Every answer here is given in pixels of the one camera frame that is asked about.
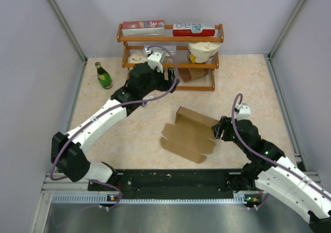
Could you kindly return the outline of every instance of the gray floor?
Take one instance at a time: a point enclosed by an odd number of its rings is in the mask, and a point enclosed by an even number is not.
[[[121,205],[113,211],[89,208],[56,224],[86,205],[52,204],[45,233],[311,233],[308,224],[290,208],[269,198],[258,211],[241,205]]]

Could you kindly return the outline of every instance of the table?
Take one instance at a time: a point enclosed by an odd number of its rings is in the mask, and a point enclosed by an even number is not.
[[[94,63],[99,61],[111,75],[114,86],[105,90],[97,80]],[[237,93],[244,95],[250,106],[250,120],[260,135],[277,145],[295,163],[294,153],[279,108],[272,81],[262,54],[219,55],[219,69],[215,72],[214,92],[176,91],[166,97],[138,108],[133,114],[107,131],[87,153],[90,161],[103,161],[115,169],[127,168],[241,168],[249,162],[245,154],[232,142],[216,140],[216,146],[201,164],[190,162],[164,150],[159,139],[165,123],[174,123],[179,106],[209,117],[230,116]],[[127,78],[121,57],[89,58],[83,77],[72,128],[95,113]],[[150,95],[158,96],[154,91]]]

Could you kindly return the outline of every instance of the red and white box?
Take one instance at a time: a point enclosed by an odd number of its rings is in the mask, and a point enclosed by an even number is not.
[[[123,22],[123,36],[165,35],[164,20]]]
[[[215,26],[212,23],[175,23],[173,36],[214,36]]]

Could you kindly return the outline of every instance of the wooden rack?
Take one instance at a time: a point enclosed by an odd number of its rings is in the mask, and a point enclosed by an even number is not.
[[[166,30],[172,30],[173,25],[165,25]],[[128,63],[128,59],[130,57],[130,50],[142,50],[144,46],[136,46],[136,45],[129,45],[129,41],[139,41],[139,42],[220,42],[223,43],[224,33],[223,33],[223,25],[215,25],[215,29],[218,30],[218,34],[216,37],[183,37],[183,36],[123,36],[122,33],[122,24],[119,25],[117,31],[117,41],[123,42],[124,45],[124,53],[122,58],[122,66],[124,68],[132,68],[135,64]],[[187,46],[177,46],[177,51],[180,50],[188,50]],[[174,68],[173,63],[162,63],[164,69],[167,68]],[[178,63],[178,68],[208,68],[212,69],[210,72],[211,78],[211,86],[177,86],[177,90],[189,90],[189,91],[214,91],[215,90],[215,69],[219,67],[219,60],[218,60],[218,52],[213,56],[212,62],[210,64],[203,63],[203,64],[193,64],[189,60]]]

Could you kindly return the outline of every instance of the wooden shelf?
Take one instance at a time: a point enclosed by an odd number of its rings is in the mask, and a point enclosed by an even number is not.
[[[173,25],[165,25],[166,30],[172,30]],[[128,68],[128,75],[129,69],[133,68],[135,63],[128,63],[128,59],[130,54],[133,51],[143,50],[144,46],[133,46],[129,45],[129,41],[138,41],[138,42],[220,42],[223,43],[224,40],[224,33],[223,33],[223,25],[215,25],[215,29],[218,30],[217,36],[214,37],[178,37],[178,36],[123,36],[122,32],[122,24],[119,25],[117,31],[117,41],[123,42],[124,45],[124,52],[122,58],[122,66]],[[202,64],[193,64],[191,63],[186,55],[187,55],[187,46],[177,46],[176,51],[176,60],[178,63],[178,68],[208,68],[210,69],[209,76],[210,76],[210,83],[209,86],[178,86],[177,90],[185,90],[185,91],[214,91],[215,90],[215,69],[219,68],[219,60],[218,60],[218,53],[216,53],[211,63],[202,63]],[[174,68],[175,65],[172,62],[163,62],[162,63],[164,69],[167,68]]]

